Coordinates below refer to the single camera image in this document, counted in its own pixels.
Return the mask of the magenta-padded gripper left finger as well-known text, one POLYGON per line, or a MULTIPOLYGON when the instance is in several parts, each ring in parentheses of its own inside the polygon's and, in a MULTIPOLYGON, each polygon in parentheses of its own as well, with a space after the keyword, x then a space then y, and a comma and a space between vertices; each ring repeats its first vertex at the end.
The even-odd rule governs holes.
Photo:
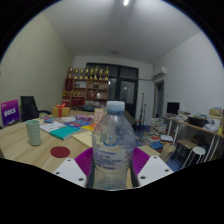
POLYGON ((65 159, 54 174, 78 186, 92 188, 94 182, 92 149, 85 150, 75 159, 65 159))

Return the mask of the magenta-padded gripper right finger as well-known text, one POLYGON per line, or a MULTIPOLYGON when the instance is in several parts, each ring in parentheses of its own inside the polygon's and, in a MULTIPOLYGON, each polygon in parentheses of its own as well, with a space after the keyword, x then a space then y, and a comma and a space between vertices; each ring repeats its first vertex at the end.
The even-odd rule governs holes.
POLYGON ((173 171, 158 156, 150 156, 140 148, 135 148, 131 165, 131 182, 134 187, 143 187, 157 181, 173 171))

